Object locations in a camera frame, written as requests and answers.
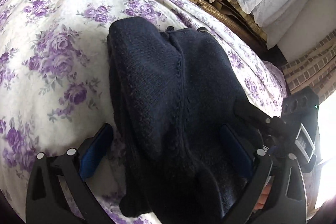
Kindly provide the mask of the navy blue knit cardigan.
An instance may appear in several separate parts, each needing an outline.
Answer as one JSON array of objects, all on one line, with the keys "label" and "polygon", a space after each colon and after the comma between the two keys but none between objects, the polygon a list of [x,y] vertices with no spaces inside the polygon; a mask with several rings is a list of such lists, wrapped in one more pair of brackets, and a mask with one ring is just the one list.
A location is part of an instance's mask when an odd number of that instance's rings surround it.
[{"label": "navy blue knit cardigan", "polygon": [[111,24],[107,37],[114,121],[125,141],[126,217],[161,223],[219,223],[240,197],[239,154],[260,134],[234,114],[246,101],[230,61],[203,27],[160,31],[140,17]]}]

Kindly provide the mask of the purple floral white bedspread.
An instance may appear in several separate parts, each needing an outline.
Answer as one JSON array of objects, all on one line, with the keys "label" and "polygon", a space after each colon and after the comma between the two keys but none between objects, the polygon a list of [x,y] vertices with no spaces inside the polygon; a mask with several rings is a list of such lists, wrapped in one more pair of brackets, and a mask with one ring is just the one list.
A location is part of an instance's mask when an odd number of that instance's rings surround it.
[{"label": "purple floral white bedspread", "polygon": [[281,114],[286,91],[269,64],[188,0],[1,0],[1,193],[20,220],[37,154],[61,155],[113,123],[106,38],[131,16],[208,28],[249,101]]}]

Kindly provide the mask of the brown woven mat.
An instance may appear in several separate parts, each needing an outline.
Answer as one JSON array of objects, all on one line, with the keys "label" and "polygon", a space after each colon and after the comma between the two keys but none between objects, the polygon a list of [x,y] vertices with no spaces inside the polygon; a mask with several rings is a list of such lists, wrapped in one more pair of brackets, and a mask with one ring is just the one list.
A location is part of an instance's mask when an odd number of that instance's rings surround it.
[{"label": "brown woven mat", "polygon": [[266,41],[254,32],[243,16],[227,0],[189,0],[226,25],[256,53],[267,51]]}]

